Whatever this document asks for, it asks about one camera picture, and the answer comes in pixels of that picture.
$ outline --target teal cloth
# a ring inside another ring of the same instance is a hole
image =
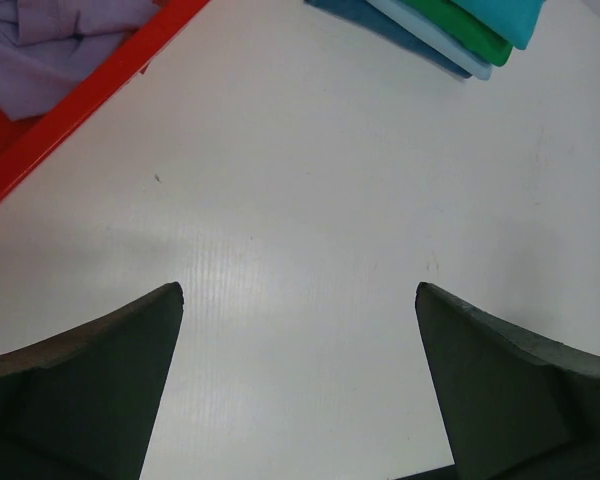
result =
[[[529,45],[544,3],[544,0],[451,1],[520,50]]]

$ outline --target folded cloth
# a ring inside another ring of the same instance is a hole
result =
[[[438,25],[466,49],[497,67],[509,60],[513,45],[451,0],[402,0]]]
[[[0,109],[47,113],[160,8],[151,0],[0,0]]]
[[[544,3],[544,0],[452,1],[520,50],[529,45]]]
[[[471,53],[440,27],[401,0],[366,1],[471,75],[480,80],[491,78],[493,67],[490,63]]]
[[[361,27],[370,30],[377,35],[386,38],[399,47],[415,52],[428,60],[438,64],[442,68],[459,75],[463,78],[469,78],[466,70],[453,63],[447,57],[431,48],[422,40],[414,37],[400,25],[395,23],[386,15],[369,5],[365,0],[305,0],[325,12],[337,17],[348,20]]]

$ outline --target black object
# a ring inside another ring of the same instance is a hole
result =
[[[600,357],[430,284],[416,313],[455,466],[410,479],[600,480]]]
[[[139,478],[182,313],[165,285],[0,356],[0,480]]]

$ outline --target green cloth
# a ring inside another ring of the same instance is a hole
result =
[[[497,67],[509,60],[513,45],[450,0],[401,0]]]

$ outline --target stack of folded cloth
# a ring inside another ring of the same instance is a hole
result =
[[[545,0],[306,0],[464,78],[527,48]]]

